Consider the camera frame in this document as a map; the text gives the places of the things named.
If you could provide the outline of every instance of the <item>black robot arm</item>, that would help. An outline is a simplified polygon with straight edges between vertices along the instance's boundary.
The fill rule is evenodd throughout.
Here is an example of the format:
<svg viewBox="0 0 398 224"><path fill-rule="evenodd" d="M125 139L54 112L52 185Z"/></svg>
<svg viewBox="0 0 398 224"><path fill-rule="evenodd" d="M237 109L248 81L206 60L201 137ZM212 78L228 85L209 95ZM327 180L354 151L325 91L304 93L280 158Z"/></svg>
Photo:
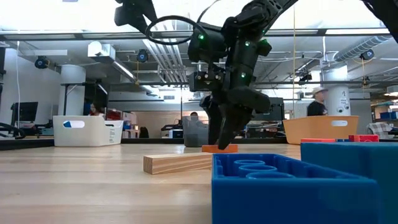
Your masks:
<svg viewBox="0 0 398 224"><path fill-rule="evenodd" d="M265 113L270 108L267 95L250 88L256 79L254 66L259 55L267 56L271 45L264 34L271 28L278 17L298 0L253 0L245 5L240 14L229 17L222 27L200 22L207 11L203 11L199 20L193 22L181 16L165 16L157 19L151 0L117 0L123 3L116 11L115 21L119 24L137 24L139 31L145 29L145 35L153 42L164 45L181 44L190 40L189 59L193 62L204 61L207 72L190 75L191 91L211 91L211 95L201 100L200 106L209 117L209 144L218 144L224 149L251 120L254 113ZM398 0L364 0L366 7L382 20L398 42ZM121 15L120 12L140 15ZM146 26L143 14L150 15L152 23ZM177 19L193 25L191 37L176 43L156 39L150 28L156 23L168 19ZM226 57L225 67L215 64Z"/></svg>

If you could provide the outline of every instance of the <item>wooden tabletop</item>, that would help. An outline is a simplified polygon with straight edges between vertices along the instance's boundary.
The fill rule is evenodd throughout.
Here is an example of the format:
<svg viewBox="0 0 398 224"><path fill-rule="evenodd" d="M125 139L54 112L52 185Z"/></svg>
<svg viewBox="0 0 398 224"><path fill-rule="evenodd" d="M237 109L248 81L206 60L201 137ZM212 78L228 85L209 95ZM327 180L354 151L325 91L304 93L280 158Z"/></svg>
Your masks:
<svg viewBox="0 0 398 224"><path fill-rule="evenodd" d="M240 152L300 158L299 146L239 145ZM200 152L166 144L45 147L0 152L0 222L211 223L211 174L150 175L142 157Z"/></svg>

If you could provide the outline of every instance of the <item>handle on bin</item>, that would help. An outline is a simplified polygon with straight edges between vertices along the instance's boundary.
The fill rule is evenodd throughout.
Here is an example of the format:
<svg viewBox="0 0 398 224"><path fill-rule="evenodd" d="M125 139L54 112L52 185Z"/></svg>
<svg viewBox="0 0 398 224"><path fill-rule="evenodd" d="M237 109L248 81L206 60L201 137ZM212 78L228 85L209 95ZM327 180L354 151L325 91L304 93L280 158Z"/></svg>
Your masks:
<svg viewBox="0 0 398 224"><path fill-rule="evenodd" d="M84 121L64 121L63 127L64 128L84 128L85 122Z"/></svg>
<svg viewBox="0 0 398 224"><path fill-rule="evenodd" d="M331 121L331 125L333 127L345 127L348 125L348 121L345 121L345 120Z"/></svg>

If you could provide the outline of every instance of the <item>person with cap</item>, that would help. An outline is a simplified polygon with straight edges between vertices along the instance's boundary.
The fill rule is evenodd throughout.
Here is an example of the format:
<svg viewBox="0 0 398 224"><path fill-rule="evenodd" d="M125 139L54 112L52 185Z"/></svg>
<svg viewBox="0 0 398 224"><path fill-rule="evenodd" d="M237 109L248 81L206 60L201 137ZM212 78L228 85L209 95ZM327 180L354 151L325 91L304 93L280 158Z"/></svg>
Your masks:
<svg viewBox="0 0 398 224"><path fill-rule="evenodd" d="M325 116L328 115L328 110L324 104L325 93L327 89L316 87L313 89L312 94L315 99L314 102L307 107L307 116Z"/></svg>

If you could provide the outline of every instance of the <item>pillar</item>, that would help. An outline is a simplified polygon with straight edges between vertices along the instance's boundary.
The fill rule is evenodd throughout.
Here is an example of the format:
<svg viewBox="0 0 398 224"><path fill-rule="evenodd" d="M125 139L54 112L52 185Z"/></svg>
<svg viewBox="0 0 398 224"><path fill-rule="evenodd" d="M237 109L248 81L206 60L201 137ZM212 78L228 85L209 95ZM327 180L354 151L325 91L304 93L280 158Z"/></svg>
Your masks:
<svg viewBox="0 0 398 224"><path fill-rule="evenodd" d="M86 81L86 69L78 65L62 65L61 84L66 83L83 83ZM63 115L63 101L65 99L65 86L61 86L60 98L58 104L58 115ZM76 86L67 98L67 113L69 116L83 115L83 107L85 102L85 87Z"/></svg>
<svg viewBox="0 0 398 224"><path fill-rule="evenodd" d="M347 65L341 64L333 68L323 68L324 81L347 81ZM328 84L324 85L329 91L326 94L325 106L330 116L350 116L351 105L349 103L348 85Z"/></svg>

